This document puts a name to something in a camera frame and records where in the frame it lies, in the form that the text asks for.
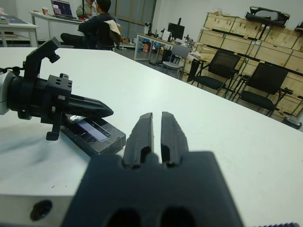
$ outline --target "white table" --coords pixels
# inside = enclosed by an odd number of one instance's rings
[[[7,47],[6,39],[5,39],[5,33],[4,32],[28,32],[29,34],[29,40],[31,47],[37,47],[37,28],[39,28],[36,25],[32,25],[30,23],[27,24],[13,24],[9,23],[8,25],[0,24],[0,32],[2,36],[2,42],[3,46]]]
[[[139,45],[140,38],[149,39],[150,42],[151,42],[151,49],[150,49],[150,52],[148,54],[148,58],[137,58],[138,45]],[[175,45],[174,43],[171,43],[171,42],[167,42],[167,41],[155,38],[155,37],[150,37],[148,35],[137,33],[137,42],[136,42],[136,47],[135,47],[135,52],[134,52],[134,60],[135,61],[150,61],[151,56],[152,56],[152,47],[153,47],[154,42],[167,45],[169,47],[169,50]],[[158,51],[157,51],[156,61],[158,60],[159,50],[160,49],[158,49]]]
[[[82,22],[81,21],[74,21],[74,20],[64,20],[56,17],[52,17],[49,15],[43,15],[42,13],[36,13],[36,12],[29,12],[32,16],[32,23],[35,25],[36,24],[36,18],[46,20],[48,23],[48,34],[49,37],[52,38],[53,35],[53,23],[64,23],[64,24],[70,24],[70,25],[79,25]]]
[[[3,48],[2,68],[21,65],[31,51]],[[68,74],[72,93],[111,107],[115,113],[106,120],[127,137],[140,115],[153,112],[157,154],[161,113],[174,114],[191,151],[215,153],[245,226],[303,226],[303,133],[114,52],[59,49],[57,54],[61,59],[55,64],[42,62],[40,76]],[[0,116],[0,222],[19,221],[20,210],[30,211],[24,205],[30,199],[22,196],[70,201],[75,194],[89,158],[62,133],[58,141],[46,141],[50,129],[37,118],[20,120],[16,112]],[[16,203],[18,198],[26,201]]]

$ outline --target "cup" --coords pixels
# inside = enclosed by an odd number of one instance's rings
[[[47,7],[42,7],[42,12],[43,12],[43,15],[48,15],[48,8]]]

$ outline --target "gray chair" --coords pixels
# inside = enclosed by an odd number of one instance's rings
[[[185,47],[185,46],[181,46],[181,45],[173,46],[173,48],[171,50],[170,59],[169,59],[169,61],[164,61],[162,63],[162,68],[163,68],[163,66],[165,66],[167,68],[166,73],[168,72],[169,69],[176,70],[177,71],[176,78],[177,79],[182,79],[186,59],[187,59],[187,56],[188,56],[189,52],[190,52],[190,49]],[[184,65],[179,65],[180,58],[184,59]]]

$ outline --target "black chair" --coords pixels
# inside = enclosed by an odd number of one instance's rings
[[[286,71],[285,69],[269,64],[259,63],[259,65],[257,66],[256,70],[254,71],[251,77],[247,77],[247,76],[243,77],[245,86],[236,102],[238,102],[239,99],[241,99],[248,103],[257,105],[260,108],[264,108],[268,110],[266,116],[271,117],[277,105],[284,98],[284,96],[286,94],[291,95],[293,93],[288,88],[285,89],[281,88],[287,74],[288,71]],[[250,91],[245,91],[246,86],[264,91],[268,93],[268,95],[264,97]],[[274,104],[270,99],[268,99],[268,96],[270,94],[274,95],[277,92],[279,92],[279,96],[277,102]]]
[[[113,50],[114,41],[110,37],[109,25],[105,22],[101,23],[97,32],[97,47],[99,50]]]
[[[218,94],[221,91],[221,89],[226,89],[226,92],[223,95],[223,97],[226,97],[228,92],[230,91],[234,74],[239,72],[238,70],[235,70],[235,67],[237,66],[240,59],[241,57],[238,55],[225,51],[217,51],[213,60],[210,62],[210,64],[206,66],[204,66],[204,63],[206,61],[193,60],[187,81],[188,82],[193,81],[192,84],[196,81],[198,82],[197,86],[199,86],[199,84],[202,84],[202,86],[205,85],[211,89],[217,90],[216,94]],[[196,75],[196,72],[200,64],[201,64],[201,69]],[[209,72],[225,78],[225,81],[221,82],[212,77],[201,76],[202,70],[204,70],[207,67]],[[230,80],[230,83],[226,88],[225,83],[228,80]]]

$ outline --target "window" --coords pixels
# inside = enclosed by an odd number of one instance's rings
[[[133,39],[144,33],[145,22],[152,23],[156,0],[111,0],[109,13],[118,18],[122,36]]]

